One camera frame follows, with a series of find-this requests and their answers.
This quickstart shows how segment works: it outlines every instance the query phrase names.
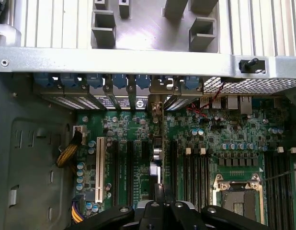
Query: motherboard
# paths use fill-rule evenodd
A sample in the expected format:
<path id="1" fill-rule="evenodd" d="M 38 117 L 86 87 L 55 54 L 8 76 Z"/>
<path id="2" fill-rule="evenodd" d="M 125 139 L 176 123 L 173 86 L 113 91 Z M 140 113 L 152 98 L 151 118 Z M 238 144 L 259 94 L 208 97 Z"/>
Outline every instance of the motherboard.
<path id="1" fill-rule="evenodd" d="M 164 146 L 161 182 L 171 186 L 177 200 L 199 211 L 213 204 L 263 224 L 273 221 L 266 207 L 276 202 L 277 191 L 271 190 L 273 182 L 260 180 L 290 167 L 284 153 L 288 106 L 283 101 L 275 108 L 272 99 L 253 99 L 252 105 L 251 115 L 210 108 L 202 114 L 164 112 L 161 121 L 146 112 L 79 112 L 77 125 L 87 132 L 77 151 L 75 179 L 76 194 L 85 201 L 82 215 L 122 204 L 136 208 L 139 201 L 153 199 L 149 166 L 158 138 Z M 281 154 L 286 168 L 271 171 L 269 161 Z M 282 179 L 291 182 L 289 176 Z M 291 196 L 277 196 L 293 205 Z"/>

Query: white pci slot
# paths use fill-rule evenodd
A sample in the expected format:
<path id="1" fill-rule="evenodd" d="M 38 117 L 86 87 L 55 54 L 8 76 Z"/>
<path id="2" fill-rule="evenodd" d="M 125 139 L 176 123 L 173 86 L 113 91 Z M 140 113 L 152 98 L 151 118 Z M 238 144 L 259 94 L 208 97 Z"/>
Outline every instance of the white pci slot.
<path id="1" fill-rule="evenodd" d="M 105 138 L 97 138 L 96 146 L 96 193 L 95 203 L 103 202 L 103 176 L 105 164 Z"/>

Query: green circuit board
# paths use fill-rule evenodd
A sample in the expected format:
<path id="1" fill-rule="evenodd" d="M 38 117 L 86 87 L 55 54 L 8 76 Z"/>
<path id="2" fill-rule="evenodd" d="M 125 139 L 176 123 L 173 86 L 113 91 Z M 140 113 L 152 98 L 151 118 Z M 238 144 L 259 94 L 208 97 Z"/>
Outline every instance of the green circuit board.
<path id="1" fill-rule="evenodd" d="M 265 177 L 264 152 L 262 147 L 275 151 L 285 145 L 285 133 L 273 134 L 270 128 L 284 130 L 288 119 L 287 107 L 274 109 L 266 105 L 269 102 L 258 100 L 253 102 L 253 113 L 241 115 L 238 110 L 226 111 L 206 109 L 204 116 L 196 115 L 187 110 L 164 113 L 164 123 L 153 123 L 152 117 L 146 112 L 79 112 L 77 125 L 87 129 L 87 142 L 96 141 L 97 137 L 111 137 L 119 143 L 119 194 L 113 189 L 106 191 L 105 199 L 99 205 L 103 211 L 111 207 L 114 196 L 118 204 L 127 203 L 127 142 L 133 141 L 133 189 L 132 200 L 136 204 L 148 199 L 149 195 L 149 164 L 152 157 L 152 140 L 163 134 L 165 157 L 163 182 L 176 183 L 174 191 L 177 200 L 192 202 L 196 209 L 208 204 L 222 205 L 222 194 L 213 195 L 213 183 L 218 174 L 226 181 L 250 180 L 254 173 L 260 178 Z M 150 148 L 150 157 L 142 157 L 142 142 L 146 141 Z M 172 146 L 176 148 L 175 164 L 172 169 Z M 88 146 L 82 146 L 77 153 L 77 161 L 85 163 L 84 188 L 76 194 L 85 195 L 93 192 L 95 181 L 94 159 L 88 154 Z M 114 183 L 114 158 L 109 146 L 105 159 L 104 186 Z M 260 205 L 266 206 L 266 189 L 263 187 L 263 204 L 260 204 L 258 193 L 254 192 L 256 220 L 261 222 Z M 82 208 L 87 217 L 93 215 Z M 267 223 L 267 211 L 264 210 L 264 223 Z"/>

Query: mesh vent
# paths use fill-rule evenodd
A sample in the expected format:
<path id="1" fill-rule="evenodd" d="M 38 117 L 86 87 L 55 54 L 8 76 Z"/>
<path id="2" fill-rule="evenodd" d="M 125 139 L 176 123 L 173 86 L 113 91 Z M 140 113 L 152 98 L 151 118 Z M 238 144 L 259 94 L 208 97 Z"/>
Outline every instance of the mesh vent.
<path id="1" fill-rule="evenodd" d="M 169 107 L 167 111 L 174 111 L 180 106 L 184 105 L 187 101 L 188 99 L 178 99 L 174 104 L 171 105 L 171 107 Z"/>
<path id="2" fill-rule="evenodd" d="M 205 82 L 205 93 L 216 93 L 222 85 L 220 78 Z M 245 79 L 238 83 L 226 83 L 222 93 L 273 94 L 296 86 L 296 79 Z"/>
<path id="3" fill-rule="evenodd" d="M 75 109 L 84 109 L 82 106 L 76 104 L 76 103 L 73 103 L 72 101 L 66 99 L 65 97 L 52 97 L 53 100 L 56 100 L 58 102 L 61 102 L 65 105 L 68 105 L 72 108 L 75 108 Z"/>
<path id="4" fill-rule="evenodd" d="M 95 106 L 92 102 L 87 100 L 85 97 L 75 97 L 75 99 L 84 104 L 85 106 L 89 107 L 90 109 L 99 109 L 97 106 Z"/>

